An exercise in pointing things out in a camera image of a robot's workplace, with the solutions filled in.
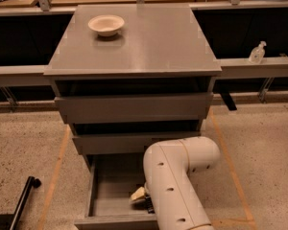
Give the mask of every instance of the speckled floor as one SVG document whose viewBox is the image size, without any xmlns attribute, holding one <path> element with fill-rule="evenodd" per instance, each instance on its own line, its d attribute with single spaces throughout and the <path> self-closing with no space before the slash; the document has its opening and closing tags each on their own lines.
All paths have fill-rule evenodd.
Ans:
<svg viewBox="0 0 288 230">
<path fill-rule="evenodd" d="M 233 95 L 230 112 L 220 97 L 203 125 L 222 156 L 217 166 L 191 176 L 216 230 L 288 229 L 288 94 Z M 27 177 L 32 189 L 17 229 L 77 229 L 87 199 L 89 171 L 68 127 L 48 104 L 0 105 L 0 214 L 11 214 Z"/>
</svg>

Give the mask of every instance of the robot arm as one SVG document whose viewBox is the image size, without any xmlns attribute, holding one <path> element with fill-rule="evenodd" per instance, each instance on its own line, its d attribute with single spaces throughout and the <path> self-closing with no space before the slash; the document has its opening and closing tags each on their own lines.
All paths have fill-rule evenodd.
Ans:
<svg viewBox="0 0 288 230">
<path fill-rule="evenodd" d="M 210 168 L 220 157 L 205 137 L 158 142 L 144 155 L 146 187 L 160 230 L 213 230 L 187 176 Z"/>
</svg>

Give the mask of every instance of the cabinet top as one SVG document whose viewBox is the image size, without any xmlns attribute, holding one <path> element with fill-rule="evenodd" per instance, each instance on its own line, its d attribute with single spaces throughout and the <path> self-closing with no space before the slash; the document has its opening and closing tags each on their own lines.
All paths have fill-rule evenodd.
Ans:
<svg viewBox="0 0 288 230">
<path fill-rule="evenodd" d="M 118 15 L 124 27 L 112 37 L 88 28 L 98 15 Z M 217 75 L 221 72 L 187 4 L 83 5 L 72 17 L 45 70 L 70 75 Z"/>
</svg>

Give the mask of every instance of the spray bottle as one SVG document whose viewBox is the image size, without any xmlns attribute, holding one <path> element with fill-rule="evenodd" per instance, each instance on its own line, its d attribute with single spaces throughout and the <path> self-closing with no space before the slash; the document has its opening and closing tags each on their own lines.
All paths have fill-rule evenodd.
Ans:
<svg viewBox="0 0 288 230">
<path fill-rule="evenodd" d="M 267 43 L 265 41 L 261 41 L 258 45 L 258 47 L 255 47 L 251 55 L 249 57 L 249 61 L 253 64 L 260 64 L 261 60 L 263 59 L 265 55 L 265 50 L 263 49 L 264 46 L 267 46 Z"/>
</svg>

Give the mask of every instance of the bowl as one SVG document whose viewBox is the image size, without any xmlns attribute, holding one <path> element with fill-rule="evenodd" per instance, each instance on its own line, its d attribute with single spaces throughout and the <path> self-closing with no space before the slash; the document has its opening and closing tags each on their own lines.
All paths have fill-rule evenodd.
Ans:
<svg viewBox="0 0 288 230">
<path fill-rule="evenodd" d="M 100 15 L 88 21 L 88 27 L 101 36 L 116 35 L 124 24 L 124 19 L 116 15 Z"/>
</svg>

